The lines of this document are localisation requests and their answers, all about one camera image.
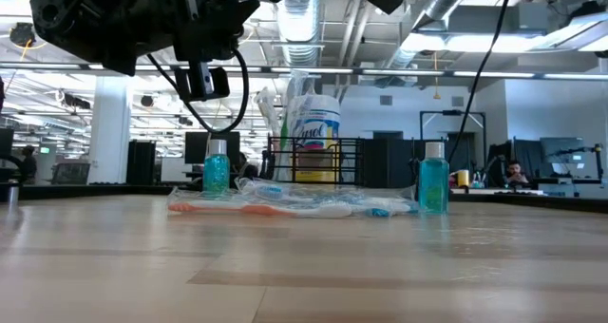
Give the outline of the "blue mouthwash bottle white cap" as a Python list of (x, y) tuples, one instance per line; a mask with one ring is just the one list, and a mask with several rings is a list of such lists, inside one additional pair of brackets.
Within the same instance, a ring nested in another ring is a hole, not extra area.
[(227, 156), (227, 141), (208, 141), (203, 163), (203, 191), (221, 194), (230, 188), (230, 160)]
[(419, 165), (418, 203), (427, 214), (446, 214), (449, 198), (449, 164), (443, 142), (427, 142)]

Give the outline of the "blue green toothbrush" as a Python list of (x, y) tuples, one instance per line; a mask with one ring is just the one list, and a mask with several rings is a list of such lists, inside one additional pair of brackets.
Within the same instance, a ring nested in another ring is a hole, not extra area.
[(414, 200), (416, 187), (406, 188), (366, 188), (344, 184), (312, 184), (277, 182), (263, 179), (237, 180), (237, 189), (242, 195), (256, 195), (266, 200), (355, 200), (366, 198), (387, 198)]

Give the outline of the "orange white toothbrush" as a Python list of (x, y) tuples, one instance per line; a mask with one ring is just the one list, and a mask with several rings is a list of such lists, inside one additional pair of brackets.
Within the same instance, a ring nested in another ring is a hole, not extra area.
[(240, 193), (195, 194), (175, 190), (167, 199), (170, 213), (240, 214), (266, 217), (340, 219), (353, 213), (344, 202), (301, 197), (264, 199)]

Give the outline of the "black computer monitor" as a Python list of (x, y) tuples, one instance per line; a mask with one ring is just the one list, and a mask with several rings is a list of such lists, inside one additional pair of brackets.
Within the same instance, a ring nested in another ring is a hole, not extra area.
[(547, 163), (584, 163), (583, 138), (541, 138), (542, 160)]
[(208, 138), (212, 140), (224, 140), (227, 143), (227, 156), (231, 164), (236, 164), (239, 159), (240, 134), (229, 132), (224, 134), (209, 134), (208, 132), (187, 132), (185, 134), (184, 158), (188, 164), (204, 163), (206, 144)]

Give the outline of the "Lysol wipes canister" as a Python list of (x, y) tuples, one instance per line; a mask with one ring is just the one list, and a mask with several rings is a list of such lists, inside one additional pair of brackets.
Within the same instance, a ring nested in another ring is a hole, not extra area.
[(294, 138), (290, 166), (295, 182), (336, 180), (339, 162), (340, 103), (332, 96), (310, 94), (302, 130)]

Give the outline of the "white room pillar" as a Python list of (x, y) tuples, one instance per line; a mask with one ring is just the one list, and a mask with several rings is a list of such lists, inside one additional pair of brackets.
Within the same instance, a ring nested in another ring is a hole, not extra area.
[(126, 76), (98, 76), (88, 159), (89, 183), (126, 180), (132, 94)]

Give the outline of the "person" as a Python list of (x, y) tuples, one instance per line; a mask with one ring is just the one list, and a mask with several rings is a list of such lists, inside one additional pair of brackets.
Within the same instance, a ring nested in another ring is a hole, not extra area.
[(25, 146), (21, 154), (22, 160), (22, 176), (24, 177), (24, 183), (34, 184), (36, 181), (37, 173), (37, 161), (34, 158), (35, 148), (32, 145)]
[(528, 184), (528, 179), (518, 161), (508, 163), (506, 184), (512, 186)]
[(249, 163), (246, 155), (242, 152), (238, 155), (238, 162), (236, 166), (238, 176), (240, 178), (255, 179), (258, 177), (258, 169), (255, 165)]

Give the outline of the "black cabinet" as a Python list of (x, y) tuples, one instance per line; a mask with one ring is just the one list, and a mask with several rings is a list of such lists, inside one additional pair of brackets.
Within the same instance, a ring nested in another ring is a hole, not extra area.
[(126, 183), (152, 185), (156, 159), (156, 144), (133, 140), (129, 143)]

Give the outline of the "black partition panel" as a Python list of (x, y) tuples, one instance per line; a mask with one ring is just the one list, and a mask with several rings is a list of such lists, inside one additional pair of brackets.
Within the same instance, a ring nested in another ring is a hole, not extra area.
[(406, 188), (415, 183), (415, 140), (402, 132), (374, 131), (362, 144), (362, 185), (367, 188)]

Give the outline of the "silver ribbed ceiling duct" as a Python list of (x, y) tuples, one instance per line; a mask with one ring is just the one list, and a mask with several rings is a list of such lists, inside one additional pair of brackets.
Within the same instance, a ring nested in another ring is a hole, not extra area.
[(282, 0), (276, 23), (284, 61), (291, 67), (317, 67), (322, 45), (321, 0)]
[(416, 43), (417, 38), (414, 31), (434, 24), (441, 24), (445, 29), (449, 16), (462, 1), (421, 0), (414, 5), (410, 5), (406, 10), (404, 20), (399, 26), (403, 41), (384, 62), (382, 68), (407, 68), (419, 52), (425, 49), (429, 50), (429, 47), (424, 48), (420, 43)]

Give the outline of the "black background rig frame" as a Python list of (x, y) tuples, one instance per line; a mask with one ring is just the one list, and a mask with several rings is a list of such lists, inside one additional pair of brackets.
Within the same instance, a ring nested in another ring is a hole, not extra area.
[(421, 111), (419, 113), (419, 124), (420, 124), (420, 140), (425, 140), (425, 128), (433, 121), (437, 116), (442, 117), (466, 117), (482, 129), (482, 142), (483, 142), (483, 167), (487, 166), (487, 130), (486, 130), (486, 115), (484, 112), (465, 112), (458, 109), (440, 110), (440, 111)]

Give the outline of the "linear ceiling light rail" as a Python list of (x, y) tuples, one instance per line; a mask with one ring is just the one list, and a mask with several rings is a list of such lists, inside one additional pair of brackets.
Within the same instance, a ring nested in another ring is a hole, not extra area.
[[(32, 62), (0, 62), (0, 69), (37, 70), (49, 72), (93, 72), (114, 73), (100, 64), (68, 64), (68, 63), (32, 63)], [(310, 75), (346, 75), (365, 77), (433, 77), (433, 78), (474, 78), (477, 73), (469, 70), (432, 70), (432, 69), (380, 69), (359, 67), (289, 67), (289, 66), (248, 66), (250, 75), (281, 75), (290, 74), (293, 70), (307, 72)], [(584, 81), (608, 82), (608, 73), (571, 73), (571, 72), (513, 72), (513, 71), (483, 71), (481, 78), (514, 79), (514, 80), (547, 80), (547, 81)]]

